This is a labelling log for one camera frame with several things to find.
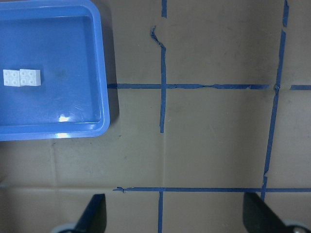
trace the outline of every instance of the white toy brick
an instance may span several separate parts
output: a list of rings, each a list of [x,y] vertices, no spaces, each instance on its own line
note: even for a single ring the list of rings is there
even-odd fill
[[[24,86],[40,86],[41,77],[40,70],[20,69],[20,84]]]
[[[19,70],[3,70],[3,81],[5,86],[21,86],[19,79]]]

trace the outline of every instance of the blue tray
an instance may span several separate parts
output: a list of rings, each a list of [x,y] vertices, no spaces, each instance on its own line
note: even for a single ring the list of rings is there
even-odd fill
[[[0,140],[88,137],[109,126],[100,14],[88,0],[0,3]],[[2,69],[40,69],[41,86]]]

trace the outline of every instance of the white square object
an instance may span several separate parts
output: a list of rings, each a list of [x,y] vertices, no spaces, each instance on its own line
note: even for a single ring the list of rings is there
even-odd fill
[[[21,86],[18,70],[3,70],[3,82],[5,86]]]
[[[20,69],[20,84],[23,86],[40,86],[40,70]]]

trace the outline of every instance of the blue tape strip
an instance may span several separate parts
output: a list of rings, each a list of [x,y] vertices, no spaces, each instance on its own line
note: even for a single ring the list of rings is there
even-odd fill
[[[311,85],[292,85],[291,90],[311,90]]]
[[[160,194],[160,196],[159,196],[157,232],[162,233],[162,228],[163,228],[163,191],[160,191],[159,194]]]
[[[157,39],[155,34],[156,26],[151,29],[150,36],[161,47],[161,113],[160,113],[160,133],[164,133],[165,107],[166,107],[166,64],[165,46]]]
[[[107,85],[110,89],[162,89],[161,84],[130,84],[130,83],[112,83]],[[252,89],[252,90],[264,90],[269,88],[268,84],[214,84],[214,85],[202,85],[202,84],[166,84],[167,89],[198,89],[211,87],[216,89]]]
[[[288,22],[288,14],[290,11],[290,7],[288,5],[287,0],[284,1],[284,12],[283,12],[283,26],[287,28],[287,22]]]
[[[267,172],[269,171],[269,167],[270,167],[274,130],[276,127],[278,92],[279,92],[280,87],[281,87],[285,42],[286,42],[286,33],[282,30],[281,41],[280,41],[280,49],[279,49],[279,63],[278,63],[277,75],[276,75],[276,85],[274,87],[276,94],[273,98],[273,107],[272,107],[272,113],[271,113],[268,145],[267,145],[266,159],[265,159],[265,163],[264,163],[263,184],[262,184],[262,192],[261,192],[261,199],[262,200],[264,200],[264,198],[265,198],[265,192],[266,192],[267,181],[268,181]]]
[[[175,187],[117,187],[113,191],[121,192],[224,192],[244,193],[261,192],[262,188],[175,188]],[[266,188],[267,193],[311,193],[311,188]]]
[[[167,18],[167,0],[162,0],[162,17]]]

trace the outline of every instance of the blue plastic bin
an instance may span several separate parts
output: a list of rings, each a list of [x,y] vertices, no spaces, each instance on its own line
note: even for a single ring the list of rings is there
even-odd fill
[[[41,86],[0,83],[0,140],[89,137],[109,126],[101,18],[88,0],[0,3],[1,69],[40,69]]]

